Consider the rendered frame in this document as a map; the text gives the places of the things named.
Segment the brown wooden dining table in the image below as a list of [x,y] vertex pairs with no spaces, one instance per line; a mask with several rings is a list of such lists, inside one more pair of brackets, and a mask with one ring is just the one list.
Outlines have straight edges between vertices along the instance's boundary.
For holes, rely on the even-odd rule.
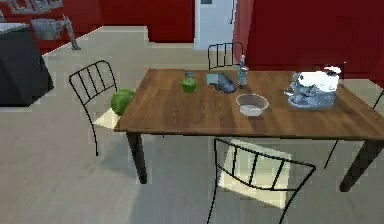
[[[126,134],[142,184],[147,182],[143,134],[361,141],[339,185],[342,192],[349,191],[384,150],[384,117],[344,86],[338,87],[331,109],[302,111],[290,107],[283,94],[291,78],[287,71],[252,71],[247,87],[233,94],[207,86],[204,71],[194,75],[197,90],[185,93],[182,70],[148,70],[114,128]],[[241,94],[261,95],[269,107],[260,116],[247,117],[236,103]]]

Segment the small green apple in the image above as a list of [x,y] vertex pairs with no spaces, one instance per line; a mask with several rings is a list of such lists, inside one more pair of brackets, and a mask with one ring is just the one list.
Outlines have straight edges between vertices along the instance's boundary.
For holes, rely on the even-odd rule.
[[193,93],[196,90],[196,80],[194,78],[185,78],[181,85],[186,93]]

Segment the blue grey flat object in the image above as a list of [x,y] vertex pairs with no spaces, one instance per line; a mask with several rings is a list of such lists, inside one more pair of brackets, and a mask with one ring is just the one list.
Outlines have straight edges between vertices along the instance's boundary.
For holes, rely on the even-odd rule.
[[236,91],[234,82],[224,73],[212,73],[206,75],[206,82],[214,86],[217,91],[232,94]]

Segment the large green round fruit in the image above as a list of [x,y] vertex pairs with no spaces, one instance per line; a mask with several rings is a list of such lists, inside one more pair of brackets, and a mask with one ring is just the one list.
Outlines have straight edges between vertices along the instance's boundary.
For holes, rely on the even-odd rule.
[[111,109],[118,115],[121,116],[125,111],[125,108],[130,103],[135,92],[130,89],[119,89],[113,94],[111,99]]

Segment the white room door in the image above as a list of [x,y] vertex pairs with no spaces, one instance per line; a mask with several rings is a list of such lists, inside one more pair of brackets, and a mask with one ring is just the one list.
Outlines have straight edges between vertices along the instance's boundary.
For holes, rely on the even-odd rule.
[[231,6],[231,0],[195,0],[195,50],[232,41]]

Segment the grey statue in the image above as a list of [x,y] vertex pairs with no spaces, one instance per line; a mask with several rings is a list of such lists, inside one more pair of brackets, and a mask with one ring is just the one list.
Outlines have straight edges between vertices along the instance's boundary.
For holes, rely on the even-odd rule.
[[69,37],[71,45],[72,45],[71,49],[73,51],[81,50],[80,46],[77,43],[74,31],[73,31],[72,22],[64,14],[63,14],[63,22],[65,24],[65,27],[66,27],[66,30],[67,30],[67,34],[68,34],[68,37]]

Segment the grey bin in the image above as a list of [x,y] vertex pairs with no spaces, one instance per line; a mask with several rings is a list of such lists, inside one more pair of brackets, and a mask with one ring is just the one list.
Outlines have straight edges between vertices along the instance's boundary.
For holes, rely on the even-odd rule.
[[64,22],[54,19],[33,19],[31,24],[40,40],[56,40],[61,37]]

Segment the grey wall shelf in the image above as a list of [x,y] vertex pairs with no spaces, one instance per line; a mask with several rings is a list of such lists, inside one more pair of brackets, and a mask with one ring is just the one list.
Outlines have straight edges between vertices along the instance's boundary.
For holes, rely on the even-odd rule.
[[22,0],[22,5],[18,0],[2,1],[7,3],[13,14],[45,14],[63,7],[63,0]]

